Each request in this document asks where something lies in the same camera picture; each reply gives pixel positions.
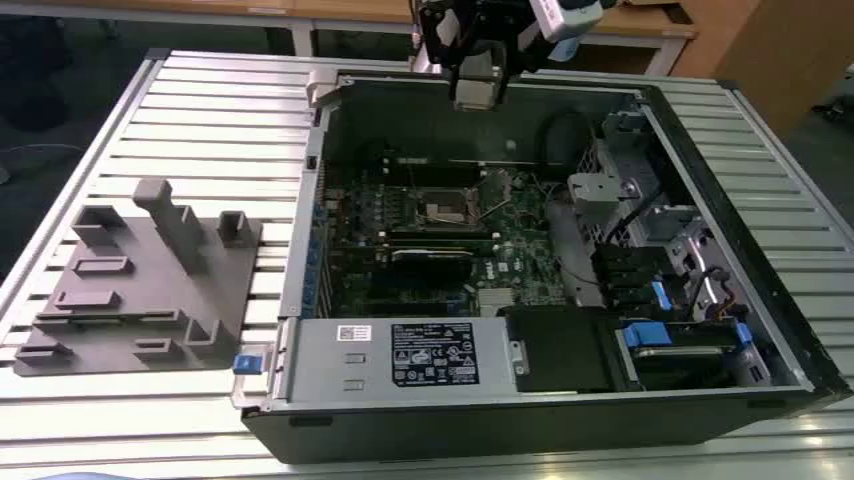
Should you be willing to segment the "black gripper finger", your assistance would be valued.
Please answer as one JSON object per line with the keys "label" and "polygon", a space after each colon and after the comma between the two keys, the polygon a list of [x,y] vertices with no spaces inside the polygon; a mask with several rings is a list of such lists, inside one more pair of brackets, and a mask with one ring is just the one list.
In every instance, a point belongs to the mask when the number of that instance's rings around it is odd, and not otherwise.
{"label": "black gripper finger", "polygon": [[450,100],[457,100],[458,84],[462,74],[462,66],[472,56],[474,37],[472,35],[460,36],[447,47],[445,56],[445,67],[450,71]]}
{"label": "black gripper finger", "polygon": [[496,100],[502,101],[512,78],[518,75],[518,50],[510,39],[504,39],[500,46],[501,57],[501,76],[498,81],[498,89]]}

